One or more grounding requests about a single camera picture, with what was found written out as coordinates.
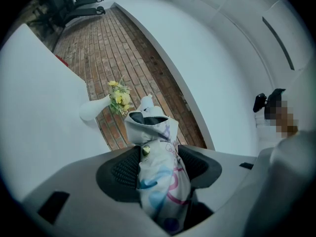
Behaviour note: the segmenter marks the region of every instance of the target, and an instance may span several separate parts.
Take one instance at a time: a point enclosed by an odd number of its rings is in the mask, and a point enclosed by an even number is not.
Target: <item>black strip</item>
[[[247,163],[247,162],[243,162],[243,163],[240,165],[240,167],[243,167],[243,168],[247,168],[247,169],[252,170],[253,164]]]
[[[291,70],[295,70],[295,69],[294,69],[293,62],[292,62],[292,60],[291,60],[291,57],[290,57],[290,55],[288,54],[288,52],[287,52],[287,50],[286,50],[286,48],[285,48],[283,42],[281,41],[280,37],[277,35],[277,33],[275,32],[275,30],[272,28],[272,26],[268,23],[268,21],[267,21],[264,17],[262,17],[262,21],[266,24],[266,26],[269,28],[269,30],[272,32],[272,34],[274,35],[274,37],[275,37],[276,40],[278,41],[279,45],[281,46],[281,48],[282,48],[282,50],[283,50],[283,52],[284,52],[284,54],[285,54],[285,57],[286,57],[286,59],[287,59],[287,62],[288,62],[289,65],[290,65]]]
[[[68,197],[69,193],[54,192],[38,210],[38,214],[49,223],[54,224]]]

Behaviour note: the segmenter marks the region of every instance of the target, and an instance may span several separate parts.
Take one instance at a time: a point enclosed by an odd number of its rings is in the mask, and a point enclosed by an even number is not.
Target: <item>white partition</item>
[[[22,25],[0,51],[0,167],[13,197],[63,166],[109,150],[95,120],[83,122],[86,84]]]
[[[257,156],[253,96],[238,63],[211,29],[160,0],[117,2],[162,57],[209,149]]]

